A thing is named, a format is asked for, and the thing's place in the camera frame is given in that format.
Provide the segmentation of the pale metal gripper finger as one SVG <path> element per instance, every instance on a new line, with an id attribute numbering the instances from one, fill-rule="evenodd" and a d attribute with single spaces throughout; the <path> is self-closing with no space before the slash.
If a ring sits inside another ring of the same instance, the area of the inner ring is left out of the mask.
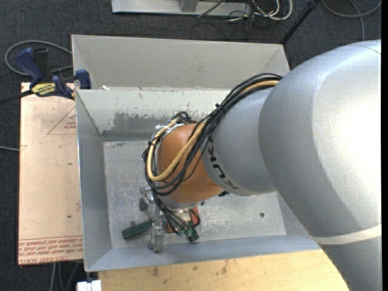
<path id="1" fill-rule="evenodd" d="M 154 253 L 160 253 L 163 251 L 164 238 L 166 235 L 166 227 L 164 223 L 164 217 L 156 215 L 150 229 L 150 242 L 148 248 Z"/>
<path id="2" fill-rule="evenodd" d="M 141 187 L 139 189 L 141 194 L 139 199 L 139 209 L 142 212 L 145 212 L 149 209 L 150 204 L 153 203 L 153 193 L 150 187 Z"/>

